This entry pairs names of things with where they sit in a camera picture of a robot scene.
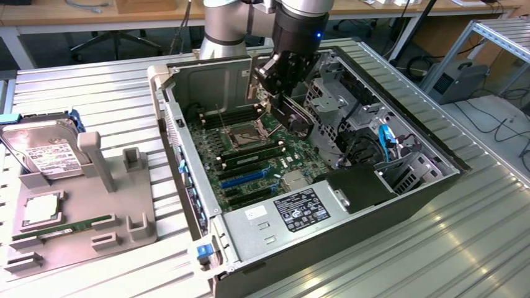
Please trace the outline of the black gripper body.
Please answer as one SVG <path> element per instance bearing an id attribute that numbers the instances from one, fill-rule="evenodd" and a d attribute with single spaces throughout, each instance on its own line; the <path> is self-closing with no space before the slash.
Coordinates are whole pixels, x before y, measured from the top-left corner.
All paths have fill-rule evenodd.
<path id="1" fill-rule="evenodd" d="M 319 48 L 327 21 L 329 13 L 305 16 L 281 5 L 274 19 L 274 54 L 303 57 L 313 55 Z"/>

